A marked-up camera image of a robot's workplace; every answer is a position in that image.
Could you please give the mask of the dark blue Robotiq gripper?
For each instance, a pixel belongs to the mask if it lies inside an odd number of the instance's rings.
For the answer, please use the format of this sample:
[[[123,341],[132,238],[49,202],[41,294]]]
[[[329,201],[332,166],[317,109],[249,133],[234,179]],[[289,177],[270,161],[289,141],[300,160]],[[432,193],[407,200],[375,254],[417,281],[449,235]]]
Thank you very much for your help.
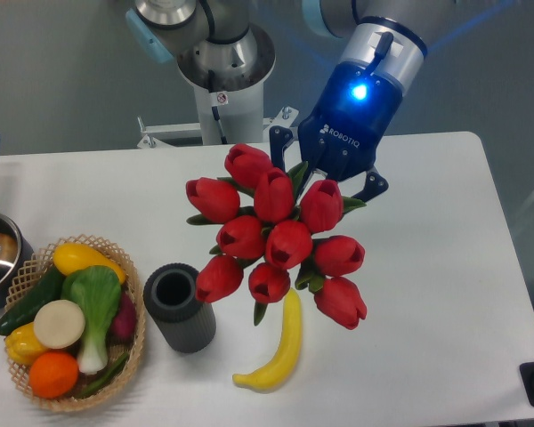
[[[389,189],[374,166],[377,145],[402,101],[401,90],[388,80],[367,75],[352,63],[338,64],[311,114],[296,128],[269,130],[272,164],[286,172],[285,151],[297,140],[309,172],[345,181],[366,173],[364,187],[352,195],[370,201]]]

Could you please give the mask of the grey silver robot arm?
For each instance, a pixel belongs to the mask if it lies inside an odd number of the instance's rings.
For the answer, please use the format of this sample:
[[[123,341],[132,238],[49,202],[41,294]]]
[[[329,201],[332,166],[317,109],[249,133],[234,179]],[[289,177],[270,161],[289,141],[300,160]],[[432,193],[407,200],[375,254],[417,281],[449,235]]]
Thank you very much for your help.
[[[334,181],[364,174],[357,199],[387,190],[376,150],[448,21],[450,1],[305,1],[312,31],[347,40],[311,114],[296,129],[263,124],[263,84],[275,64],[273,42],[249,19],[244,1],[138,1],[128,27],[154,60],[175,60],[192,86],[206,145],[268,140],[284,166],[297,143],[307,173]]]

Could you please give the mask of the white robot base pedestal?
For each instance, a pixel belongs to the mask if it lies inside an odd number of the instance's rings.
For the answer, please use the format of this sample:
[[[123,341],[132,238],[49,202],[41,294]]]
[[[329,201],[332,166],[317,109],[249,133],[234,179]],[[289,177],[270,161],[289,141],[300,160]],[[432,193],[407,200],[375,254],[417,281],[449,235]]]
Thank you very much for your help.
[[[263,141],[263,83],[237,91],[193,90],[204,145]]]

